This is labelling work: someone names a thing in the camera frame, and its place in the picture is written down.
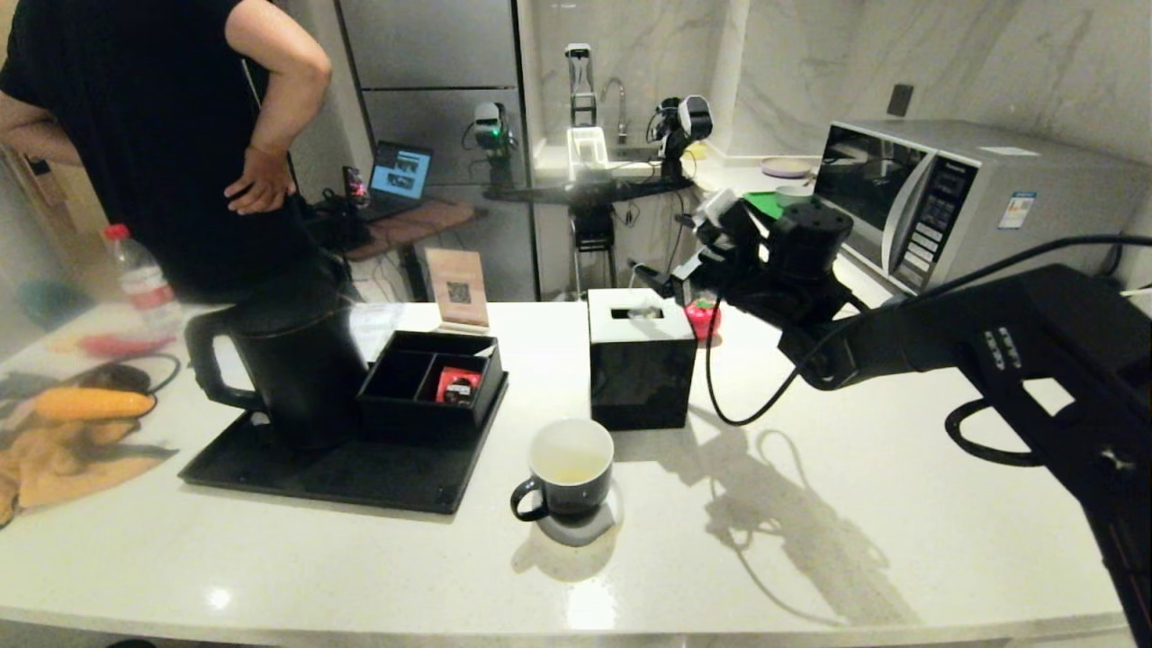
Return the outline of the person's right hand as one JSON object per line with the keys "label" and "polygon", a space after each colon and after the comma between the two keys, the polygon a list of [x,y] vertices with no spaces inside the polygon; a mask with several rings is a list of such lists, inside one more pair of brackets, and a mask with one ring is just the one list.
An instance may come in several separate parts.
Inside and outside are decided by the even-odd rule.
{"label": "person's right hand", "polygon": [[276,211],[296,194],[288,152],[253,145],[244,151],[241,176],[225,189],[228,210],[241,216]]}

